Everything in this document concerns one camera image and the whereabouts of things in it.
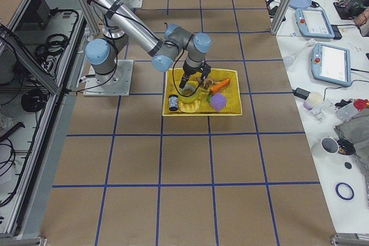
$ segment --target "tablet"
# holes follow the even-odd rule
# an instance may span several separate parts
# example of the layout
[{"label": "tablet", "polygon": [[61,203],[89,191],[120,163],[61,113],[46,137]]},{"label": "tablet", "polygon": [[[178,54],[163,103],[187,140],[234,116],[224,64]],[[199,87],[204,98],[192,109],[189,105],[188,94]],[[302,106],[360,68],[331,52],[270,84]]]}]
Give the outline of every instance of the tablet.
[{"label": "tablet", "polygon": [[323,39],[334,38],[334,32],[324,10],[296,9],[295,17],[303,36]]},{"label": "tablet", "polygon": [[311,71],[317,80],[351,86],[349,49],[317,43],[312,52]]}]

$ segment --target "white table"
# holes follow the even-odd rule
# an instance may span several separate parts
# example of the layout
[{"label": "white table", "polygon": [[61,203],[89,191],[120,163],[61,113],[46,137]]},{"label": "white table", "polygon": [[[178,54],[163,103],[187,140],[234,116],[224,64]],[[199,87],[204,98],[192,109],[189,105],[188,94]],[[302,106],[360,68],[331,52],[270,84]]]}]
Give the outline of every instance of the white table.
[{"label": "white table", "polygon": [[[341,20],[333,6],[335,0],[313,0],[325,9],[331,24],[353,24],[352,21]],[[289,8],[286,21],[282,23],[277,32],[277,41],[282,57],[288,56],[301,49],[310,38],[302,37],[295,20],[294,10]],[[315,39],[333,46],[339,46],[350,50],[351,68],[369,70],[369,60],[365,53],[369,52],[369,38],[361,37],[356,27],[340,27],[341,40]],[[287,70],[288,78],[293,88],[324,93],[327,87],[337,87],[334,84],[317,81],[312,77],[310,58],[312,47],[303,50],[295,60],[292,67]],[[352,72],[352,80],[369,81],[369,74]],[[333,103],[341,99],[367,99],[369,98],[369,83],[355,82],[350,88],[327,90],[326,99]],[[334,113],[324,112],[325,119],[317,121],[308,114],[303,106],[303,100],[296,98],[300,117],[306,132],[309,145],[316,144],[326,136],[338,139],[334,132],[334,126],[341,124]],[[352,164],[352,169],[344,167],[345,162]],[[369,233],[369,208],[367,205],[367,193],[364,176],[360,173],[354,159],[350,156],[336,155],[326,159],[314,157],[315,166],[321,181],[327,206],[337,233]],[[355,197],[350,201],[340,199],[335,191],[337,183],[348,183],[355,192]]]}]

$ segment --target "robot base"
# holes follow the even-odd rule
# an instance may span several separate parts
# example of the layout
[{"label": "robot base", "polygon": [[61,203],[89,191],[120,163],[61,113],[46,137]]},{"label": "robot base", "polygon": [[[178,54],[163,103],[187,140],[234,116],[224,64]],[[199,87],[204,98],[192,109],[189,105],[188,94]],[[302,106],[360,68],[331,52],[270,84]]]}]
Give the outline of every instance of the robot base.
[{"label": "robot base", "polygon": [[142,8],[142,3],[143,3],[144,0],[134,0],[132,2],[129,2],[127,4],[127,6],[130,8],[130,9],[140,9]]},{"label": "robot base", "polygon": [[[87,79],[86,88],[98,86],[91,90],[85,90],[84,96],[102,97],[102,96],[129,96],[131,87],[133,60],[118,60],[116,71],[122,73],[120,78],[114,85],[98,86],[99,83],[95,78]],[[88,74],[95,74],[95,71],[90,67]]]}]

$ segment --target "tablet screen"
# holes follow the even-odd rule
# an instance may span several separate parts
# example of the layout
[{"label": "tablet screen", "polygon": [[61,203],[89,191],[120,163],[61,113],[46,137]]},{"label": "tablet screen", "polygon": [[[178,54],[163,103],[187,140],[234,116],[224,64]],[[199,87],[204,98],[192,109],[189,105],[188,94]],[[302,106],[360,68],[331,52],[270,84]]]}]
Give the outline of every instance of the tablet screen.
[{"label": "tablet screen", "polygon": [[329,33],[322,11],[303,10],[302,14],[309,33],[322,35]]},{"label": "tablet screen", "polygon": [[322,46],[321,76],[347,82],[346,51]]}]

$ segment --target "can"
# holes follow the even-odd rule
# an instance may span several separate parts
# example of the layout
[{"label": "can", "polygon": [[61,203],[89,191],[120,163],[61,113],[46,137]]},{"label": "can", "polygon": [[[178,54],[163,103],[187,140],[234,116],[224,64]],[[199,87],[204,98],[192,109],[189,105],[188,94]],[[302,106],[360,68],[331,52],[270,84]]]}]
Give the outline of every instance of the can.
[{"label": "can", "polygon": [[168,96],[169,98],[169,110],[171,112],[175,112],[178,110],[178,95],[177,94],[171,94]]}]

